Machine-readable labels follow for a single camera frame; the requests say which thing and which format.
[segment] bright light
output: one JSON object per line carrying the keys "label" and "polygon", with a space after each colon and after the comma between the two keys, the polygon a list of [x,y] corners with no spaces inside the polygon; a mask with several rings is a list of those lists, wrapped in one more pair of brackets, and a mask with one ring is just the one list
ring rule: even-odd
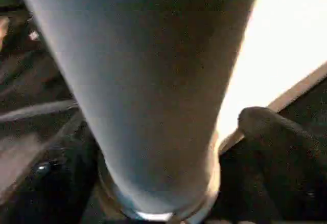
{"label": "bright light", "polygon": [[33,31],[32,33],[30,33],[30,39],[32,41],[38,40],[39,39],[39,33],[37,33],[36,31]]}
{"label": "bright light", "polygon": [[268,106],[327,61],[327,0],[256,0],[218,116],[219,140],[240,111]]}
{"label": "bright light", "polygon": [[151,221],[168,221],[173,213],[166,213],[166,214],[147,214],[142,212],[136,212],[141,218],[144,220],[151,220]]}

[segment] metal pole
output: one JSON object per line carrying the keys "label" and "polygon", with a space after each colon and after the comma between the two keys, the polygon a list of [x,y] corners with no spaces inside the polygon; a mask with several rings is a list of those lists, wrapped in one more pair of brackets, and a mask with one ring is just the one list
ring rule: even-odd
{"label": "metal pole", "polygon": [[125,204],[155,214],[202,199],[252,0],[26,1]]}

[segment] black object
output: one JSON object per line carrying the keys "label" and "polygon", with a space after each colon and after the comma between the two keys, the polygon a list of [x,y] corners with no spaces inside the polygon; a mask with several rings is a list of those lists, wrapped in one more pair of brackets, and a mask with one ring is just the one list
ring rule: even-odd
{"label": "black object", "polygon": [[97,178],[97,146],[79,112],[7,193],[1,223],[78,223]]}
{"label": "black object", "polygon": [[283,219],[326,220],[327,138],[262,107],[244,109],[239,128]]}

